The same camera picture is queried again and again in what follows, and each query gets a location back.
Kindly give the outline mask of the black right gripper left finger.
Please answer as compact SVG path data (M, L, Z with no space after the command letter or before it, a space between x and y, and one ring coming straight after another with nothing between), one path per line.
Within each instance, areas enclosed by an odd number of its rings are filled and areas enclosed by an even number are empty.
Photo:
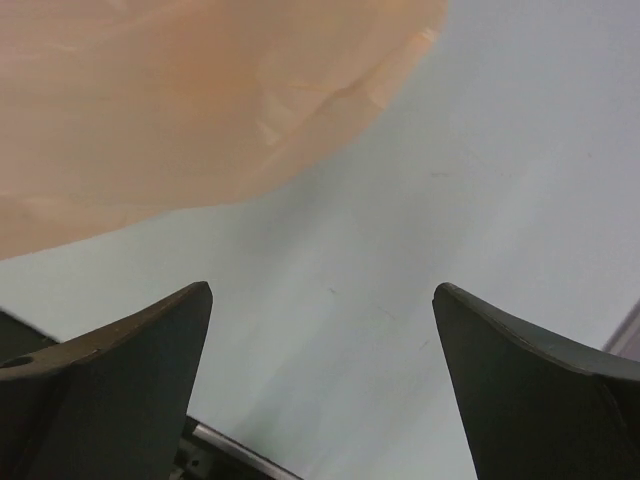
M1 316L5 479L166 479L210 321L193 283L64 342Z

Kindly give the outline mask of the translucent peach plastic bag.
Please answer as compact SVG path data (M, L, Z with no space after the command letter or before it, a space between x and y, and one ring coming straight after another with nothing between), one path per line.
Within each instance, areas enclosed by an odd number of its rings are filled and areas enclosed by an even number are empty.
M5 1L1 255L235 203L353 140L443 1Z

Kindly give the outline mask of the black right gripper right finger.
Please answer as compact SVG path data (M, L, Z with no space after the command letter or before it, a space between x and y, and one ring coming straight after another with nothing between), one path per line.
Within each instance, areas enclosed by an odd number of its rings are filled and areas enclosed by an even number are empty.
M450 283L433 310L478 478L638 478L638 362Z

